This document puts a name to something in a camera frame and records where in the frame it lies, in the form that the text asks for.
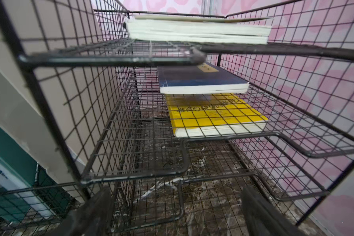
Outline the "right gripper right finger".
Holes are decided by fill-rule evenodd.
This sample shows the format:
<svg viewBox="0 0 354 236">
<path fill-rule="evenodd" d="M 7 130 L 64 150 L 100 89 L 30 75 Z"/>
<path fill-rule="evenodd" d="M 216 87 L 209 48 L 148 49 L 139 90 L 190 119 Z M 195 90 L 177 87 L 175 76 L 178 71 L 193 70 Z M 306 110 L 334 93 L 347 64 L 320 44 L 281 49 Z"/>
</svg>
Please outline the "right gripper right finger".
<svg viewBox="0 0 354 236">
<path fill-rule="evenodd" d="M 242 210 L 251 236 L 303 236 L 261 194 L 251 187 L 242 189 Z"/>
</svg>

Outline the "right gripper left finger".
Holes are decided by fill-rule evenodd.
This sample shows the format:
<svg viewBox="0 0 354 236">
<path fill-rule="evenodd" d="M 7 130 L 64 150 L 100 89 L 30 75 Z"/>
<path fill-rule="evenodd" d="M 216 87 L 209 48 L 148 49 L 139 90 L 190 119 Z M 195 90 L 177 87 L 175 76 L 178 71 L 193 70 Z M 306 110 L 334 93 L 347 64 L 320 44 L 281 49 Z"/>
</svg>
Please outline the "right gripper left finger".
<svg viewBox="0 0 354 236">
<path fill-rule="evenodd" d="M 51 236 L 104 236 L 110 209 L 111 191 L 102 188 L 83 206 L 69 212 Z"/>
</svg>

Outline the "yellow striped book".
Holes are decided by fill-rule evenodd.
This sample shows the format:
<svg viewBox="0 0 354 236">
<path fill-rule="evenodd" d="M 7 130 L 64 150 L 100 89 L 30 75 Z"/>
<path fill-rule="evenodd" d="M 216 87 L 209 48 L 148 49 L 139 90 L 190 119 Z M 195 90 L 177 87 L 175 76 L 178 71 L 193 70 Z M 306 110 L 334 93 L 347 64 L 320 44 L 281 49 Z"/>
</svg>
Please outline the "yellow striped book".
<svg viewBox="0 0 354 236">
<path fill-rule="evenodd" d="M 261 132 L 268 118 L 233 93 L 165 95 L 175 137 Z"/>
</svg>

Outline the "dark blue book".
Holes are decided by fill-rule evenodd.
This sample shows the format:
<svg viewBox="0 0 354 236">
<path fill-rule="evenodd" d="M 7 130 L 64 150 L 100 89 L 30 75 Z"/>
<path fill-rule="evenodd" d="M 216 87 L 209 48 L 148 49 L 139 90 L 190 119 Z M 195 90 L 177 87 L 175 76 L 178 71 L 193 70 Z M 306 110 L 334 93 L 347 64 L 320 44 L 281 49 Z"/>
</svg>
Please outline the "dark blue book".
<svg viewBox="0 0 354 236">
<path fill-rule="evenodd" d="M 159 66 L 162 94 L 246 93 L 249 82 L 210 63 L 198 66 Z"/>
</svg>

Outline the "black portrait book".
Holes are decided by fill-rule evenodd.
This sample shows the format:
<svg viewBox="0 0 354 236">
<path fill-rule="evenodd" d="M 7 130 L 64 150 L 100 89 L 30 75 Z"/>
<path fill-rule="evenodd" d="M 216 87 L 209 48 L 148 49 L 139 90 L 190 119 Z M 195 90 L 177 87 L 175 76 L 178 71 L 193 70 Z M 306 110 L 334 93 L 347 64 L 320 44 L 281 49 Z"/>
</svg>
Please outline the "black portrait book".
<svg viewBox="0 0 354 236">
<path fill-rule="evenodd" d="M 267 44 L 272 26 L 251 22 L 269 18 L 214 19 L 137 15 L 124 23 L 129 38 L 143 41 L 175 41 L 224 44 Z"/>
</svg>

